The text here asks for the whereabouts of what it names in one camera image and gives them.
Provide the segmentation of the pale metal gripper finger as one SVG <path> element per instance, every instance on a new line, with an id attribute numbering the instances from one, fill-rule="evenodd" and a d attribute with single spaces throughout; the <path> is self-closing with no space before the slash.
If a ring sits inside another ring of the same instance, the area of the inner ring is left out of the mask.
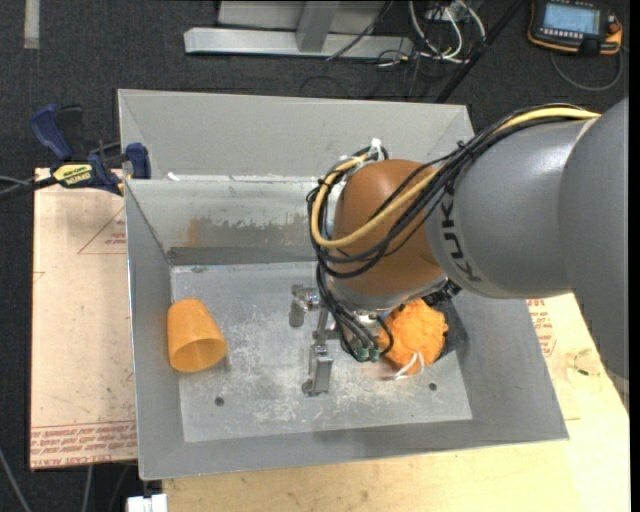
<path id="1" fill-rule="evenodd" d="M 304 324 L 305 315 L 319 307 L 321 300 L 316 287 L 296 284 L 291 287 L 291 294 L 289 325 L 298 328 Z"/>
<path id="2" fill-rule="evenodd" d="M 309 352 L 307 380 L 302 391 L 308 396 L 328 393 L 330 390 L 331 370 L 334 359 L 325 345 L 312 345 Z"/>

